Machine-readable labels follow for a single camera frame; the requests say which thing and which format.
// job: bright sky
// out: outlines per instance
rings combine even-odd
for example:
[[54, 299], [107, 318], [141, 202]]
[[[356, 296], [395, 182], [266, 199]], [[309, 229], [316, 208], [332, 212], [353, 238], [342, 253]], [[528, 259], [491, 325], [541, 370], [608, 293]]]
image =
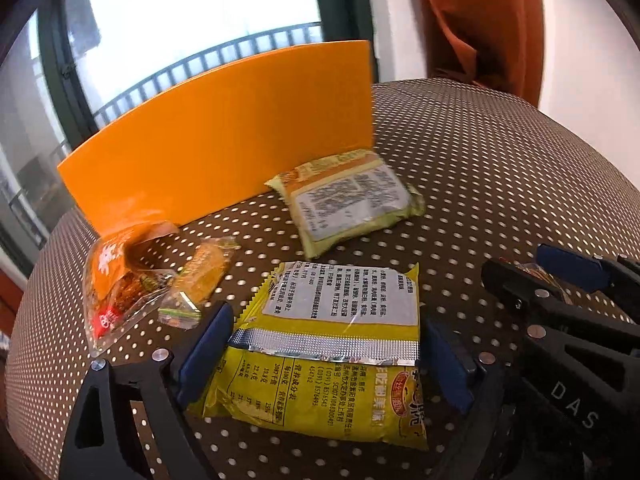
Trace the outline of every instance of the bright sky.
[[316, 0], [91, 0], [100, 45], [79, 60], [90, 107], [173, 62], [247, 34], [320, 21]]

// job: table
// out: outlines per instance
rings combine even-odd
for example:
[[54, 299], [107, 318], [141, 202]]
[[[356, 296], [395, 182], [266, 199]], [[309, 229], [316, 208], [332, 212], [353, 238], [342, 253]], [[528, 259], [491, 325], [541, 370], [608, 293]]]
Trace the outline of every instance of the table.
[[[350, 240], [319, 261], [402, 272], [419, 262], [423, 311], [459, 331], [473, 352], [490, 351], [509, 365], [523, 327], [482, 288], [486, 258], [528, 262], [540, 242], [587, 254], [640, 256], [638, 190], [595, 150], [521, 99], [444, 79], [377, 84], [374, 97], [376, 150], [421, 190], [426, 214]], [[180, 177], [172, 174], [170, 160], [162, 171]], [[214, 296], [237, 308], [277, 263], [302, 258], [288, 209], [270, 192], [157, 240], [142, 260], [180, 270], [201, 237], [229, 234], [242, 250]], [[52, 478], [91, 361], [81, 273], [95, 237], [77, 210], [61, 220], [30, 277], [8, 359], [10, 432]], [[585, 308], [630, 321], [604, 296], [568, 292]], [[106, 358], [113, 365], [145, 359], [181, 335], [149, 316], [121, 334]], [[402, 479], [430, 473], [460, 423], [434, 384], [424, 390], [428, 452], [267, 431], [228, 418], [189, 422], [223, 479]], [[166, 478], [143, 408], [133, 409], [154, 477]]]

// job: orange box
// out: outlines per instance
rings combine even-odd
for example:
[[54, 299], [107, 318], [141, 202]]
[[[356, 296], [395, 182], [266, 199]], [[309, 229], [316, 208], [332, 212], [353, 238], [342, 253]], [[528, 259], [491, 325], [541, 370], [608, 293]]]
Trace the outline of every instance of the orange box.
[[322, 156], [373, 146], [367, 41], [273, 50], [193, 77], [108, 124], [60, 163], [105, 236], [178, 225], [268, 188]]

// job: yellow snack package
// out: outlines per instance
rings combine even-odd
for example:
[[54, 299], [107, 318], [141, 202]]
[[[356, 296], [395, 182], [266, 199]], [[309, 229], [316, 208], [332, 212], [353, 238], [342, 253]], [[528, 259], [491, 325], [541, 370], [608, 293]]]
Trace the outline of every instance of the yellow snack package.
[[417, 275], [280, 264], [236, 322], [200, 415], [425, 449]]
[[371, 150], [354, 150], [302, 164], [266, 183], [289, 205], [305, 257], [342, 240], [424, 213], [424, 199], [405, 187]]

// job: white letter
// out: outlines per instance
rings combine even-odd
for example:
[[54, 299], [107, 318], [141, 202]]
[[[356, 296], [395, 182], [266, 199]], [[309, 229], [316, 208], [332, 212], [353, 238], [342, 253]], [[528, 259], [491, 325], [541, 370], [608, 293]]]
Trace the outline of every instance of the white letter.
[[[562, 393], [560, 395], [556, 395], [556, 390], [558, 388], [562, 388]], [[551, 392], [551, 396], [555, 397], [556, 399], [562, 399], [562, 396], [564, 395], [565, 391], [566, 391], [566, 388], [564, 387], [564, 384], [558, 381], [556, 383], [556, 386], [554, 386], [554, 390]]]
[[569, 404], [566, 408], [571, 412], [574, 412], [574, 416], [578, 414], [578, 408], [580, 407], [580, 397], [574, 400], [571, 404]]
[[598, 414], [596, 412], [589, 412], [589, 415], [587, 415], [587, 420], [582, 422], [582, 425], [587, 428], [587, 430], [590, 430], [591, 428], [593, 428], [593, 423], [598, 420], [600, 417], [598, 416]]

